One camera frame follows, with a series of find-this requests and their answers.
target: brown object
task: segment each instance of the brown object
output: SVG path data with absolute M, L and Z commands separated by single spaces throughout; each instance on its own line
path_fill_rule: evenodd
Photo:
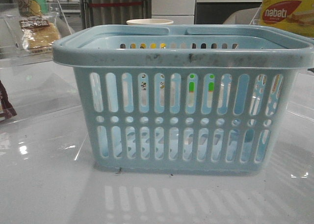
M 16 116 L 16 111 L 8 100 L 8 94 L 0 80 L 0 121 Z
M 24 29 L 23 47 L 32 53 L 51 50 L 51 45 L 60 38 L 58 29 L 50 23 L 47 27 Z

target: green label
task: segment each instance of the green label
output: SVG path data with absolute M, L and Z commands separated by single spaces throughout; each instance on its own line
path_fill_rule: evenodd
M 48 12 L 46 0 L 17 0 L 21 16 L 37 16 Z

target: plastic basket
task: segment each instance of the plastic basket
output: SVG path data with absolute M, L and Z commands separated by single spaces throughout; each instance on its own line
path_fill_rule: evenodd
M 74 67 L 100 165 L 251 172 L 314 42 L 262 26 L 103 25 L 56 41 L 53 55 Z

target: snack package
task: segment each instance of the snack package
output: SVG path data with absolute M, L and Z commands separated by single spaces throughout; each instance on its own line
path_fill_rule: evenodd
M 31 54 L 46 53 L 61 38 L 56 26 L 56 12 L 30 17 L 7 16 L 9 29 L 16 37 L 17 47 Z
M 23 31 L 22 47 L 31 53 L 51 51 L 51 45 L 60 38 L 59 31 L 53 22 L 45 16 L 33 16 L 20 20 Z
M 314 0 L 263 0 L 259 24 L 314 37 Z
M 9 102 L 8 94 L 0 80 L 0 122 L 16 116 L 16 111 Z

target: yellow package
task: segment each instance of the yellow package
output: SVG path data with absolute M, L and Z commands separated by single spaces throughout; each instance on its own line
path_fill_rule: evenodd
M 259 24 L 314 37 L 314 0 L 263 0 Z

